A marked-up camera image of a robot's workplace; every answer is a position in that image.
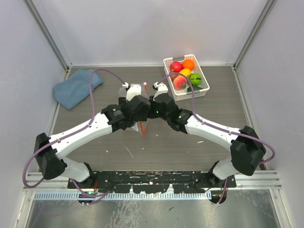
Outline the clear zip bag orange zipper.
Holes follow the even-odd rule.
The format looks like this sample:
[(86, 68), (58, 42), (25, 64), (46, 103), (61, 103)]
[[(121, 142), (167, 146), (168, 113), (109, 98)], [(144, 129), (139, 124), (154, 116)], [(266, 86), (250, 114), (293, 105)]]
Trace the clear zip bag orange zipper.
[[(148, 93), (148, 89), (147, 89), (147, 83), (143, 82), (140, 85), (142, 87), (142, 92), (141, 92), (140, 95), (143, 96), (144, 98), (148, 99), (149, 98), (149, 93)], [(139, 121), (134, 126), (132, 126), (131, 128), (128, 128), (128, 129), (137, 131), (142, 136), (145, 136), (146, 132), (148, 130), (149, 123), (150, 123), (150, 119), (148, 119), (147, 121)]]

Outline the pink toy peach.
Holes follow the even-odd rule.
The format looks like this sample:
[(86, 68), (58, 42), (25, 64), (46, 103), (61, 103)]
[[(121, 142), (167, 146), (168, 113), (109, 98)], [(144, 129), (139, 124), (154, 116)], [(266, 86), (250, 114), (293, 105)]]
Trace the pink toy peach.
[(173, 81), (173, 86), (176, 90), (182, 90), (187, 87), (187, 80), (183, 76), (177, 76)]

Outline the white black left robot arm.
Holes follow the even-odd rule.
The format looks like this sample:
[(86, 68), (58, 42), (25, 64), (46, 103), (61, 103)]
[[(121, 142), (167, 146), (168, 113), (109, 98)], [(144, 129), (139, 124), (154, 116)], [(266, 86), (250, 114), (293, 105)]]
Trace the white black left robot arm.
[(151, 106), (147, 98), (136, 95), (130, 101), (111, 104), (96, 114), (92, 120), (82, 123), (63, 133), (36, 137), (35, 156), (43, 179), (52, 180), (62, 176), (73, 179), (84, 188), (94, 185), (96, 174), (88, 163), (78, 163), (67, 155), (78, 147), (117, 130), (126, 130), (137, 122), (146, 121)]

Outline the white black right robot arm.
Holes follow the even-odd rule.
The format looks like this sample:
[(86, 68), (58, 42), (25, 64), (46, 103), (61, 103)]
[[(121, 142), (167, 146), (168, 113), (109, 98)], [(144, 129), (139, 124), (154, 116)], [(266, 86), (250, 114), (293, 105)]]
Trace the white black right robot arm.
[(230, 152), (228, 158), (215, 162), (208, 171), (206, 181), (213, 187), (221, 186), (226, 178), (238, 173), (253, 175), (266, 153), (255, 130), (249, 126), (230, 128), (206, 120), (179, 108), (167, 93), (150, 96), (149, 102), (151, 119), (161, 118), (177, 132), (203, 137)]

